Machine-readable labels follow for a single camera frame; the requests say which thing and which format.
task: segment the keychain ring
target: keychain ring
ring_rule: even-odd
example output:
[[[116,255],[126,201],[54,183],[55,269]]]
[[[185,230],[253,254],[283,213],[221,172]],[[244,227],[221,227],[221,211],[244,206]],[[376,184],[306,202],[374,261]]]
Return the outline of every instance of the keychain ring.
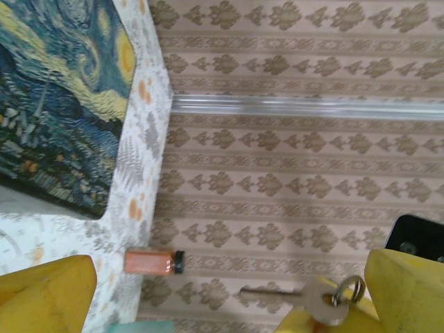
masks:
[[[355,284],[355,289],[353,291],[350,302],[358,303],[363,298],[364,293],[366,292],[366,283],[364,282],[364,279],[359,275],[352,275],[342,281],[336,288],[336,292],[332,296],[332,303],[334,306],[337,306],[340,302],[342,302],[344,291],[351,284]]]

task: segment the white floral tablecloth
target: white floral tablecloth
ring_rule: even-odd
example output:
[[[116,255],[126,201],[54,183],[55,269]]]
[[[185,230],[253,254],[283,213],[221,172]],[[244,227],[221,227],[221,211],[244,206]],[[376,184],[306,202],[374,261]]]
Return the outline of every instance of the white floral tablecloth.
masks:
[[[114,0],[114,5],[137,65],[106,213],[85,221],[1,213],[0,203],[0,275],[73,254],[92,257],[98,284],[83,329],[87,333],[135,319],[142,277],[123,273],[123,254],[148,242],[172,101],[146,0]]]

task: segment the orange battery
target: orange battery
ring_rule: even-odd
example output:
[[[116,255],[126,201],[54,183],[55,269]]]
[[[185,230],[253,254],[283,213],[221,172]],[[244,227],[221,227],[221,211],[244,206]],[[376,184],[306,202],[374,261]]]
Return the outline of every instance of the orange battery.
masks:
[[[183,251],[129,248],[125,254],[125,272],[144,275],[182,274],[184,254]]]

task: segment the metal key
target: metal key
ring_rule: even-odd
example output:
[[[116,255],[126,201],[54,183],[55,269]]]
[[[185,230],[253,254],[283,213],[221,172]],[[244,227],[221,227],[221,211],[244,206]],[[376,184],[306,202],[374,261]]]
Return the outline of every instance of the metal key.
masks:
[[[312,280],[300,292],[271,291],[242,288],[240,294],[247,300],[266,302],[279,300],[293,305],[294,309],[308,311],[314,320],[328,326],[340,325],[348,315],[348,302],[333,305],[337,288],[318,280]]]

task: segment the starry night painting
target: starry night painting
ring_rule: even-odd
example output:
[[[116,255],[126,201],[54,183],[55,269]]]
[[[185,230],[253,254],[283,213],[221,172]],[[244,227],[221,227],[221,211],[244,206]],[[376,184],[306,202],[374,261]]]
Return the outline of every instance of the starry night painting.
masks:
[[[101,216],[134,68],[112,1],[0,0],[0,179]]]

